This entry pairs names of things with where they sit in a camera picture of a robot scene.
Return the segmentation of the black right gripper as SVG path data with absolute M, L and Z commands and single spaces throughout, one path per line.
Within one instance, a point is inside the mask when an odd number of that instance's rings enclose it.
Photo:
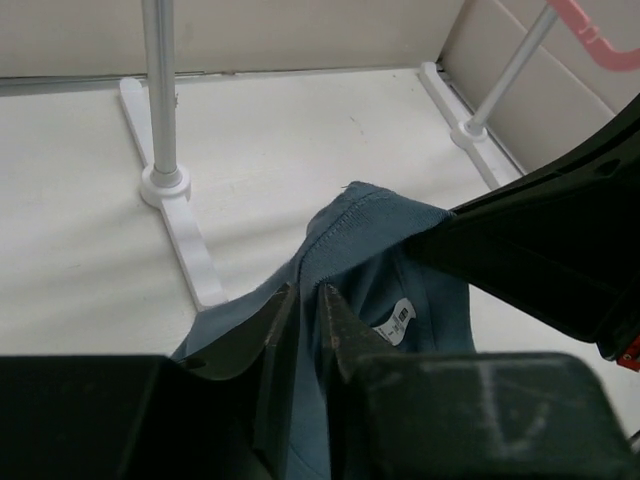
M 638 102 L 561 158 L 458 206 L 405 248 L 637 369 Z

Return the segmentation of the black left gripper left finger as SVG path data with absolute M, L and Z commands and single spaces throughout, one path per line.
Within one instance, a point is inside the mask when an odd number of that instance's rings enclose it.
M 5 356 L 5 479 L 281 479 L 299 298 L 174 361 L 159 355 Z

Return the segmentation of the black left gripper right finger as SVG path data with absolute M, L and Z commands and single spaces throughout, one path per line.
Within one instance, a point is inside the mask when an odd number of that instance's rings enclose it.
M 335 479 L 626 479 L 600 381 L 560 353 L 403 353 L 319 290 Z

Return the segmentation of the blue t shirt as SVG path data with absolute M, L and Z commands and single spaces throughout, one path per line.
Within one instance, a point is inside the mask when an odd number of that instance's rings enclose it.
M 327 479 L 329 443 L 320 371 L 317 289 L 333 285 L 351 311 L 403 352 L 474 349 L 466 282 L 411 259 L 402 244 L 452 212 L 353 182 L 309 222 L 293 257 L 255 290 L 197 314 L 173 354 L 195 354 L 256 313 L 285 283 L 301 296 L 300 345 L 287 478 Z

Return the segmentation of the pink plastic hanger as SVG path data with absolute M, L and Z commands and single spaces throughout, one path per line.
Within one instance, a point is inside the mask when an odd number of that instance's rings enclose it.
M 612 72 L 639 69 L 639 49 L 622 51 L 614 48 L 576 1 L 547 0 L 546 3 L 598 66 Z

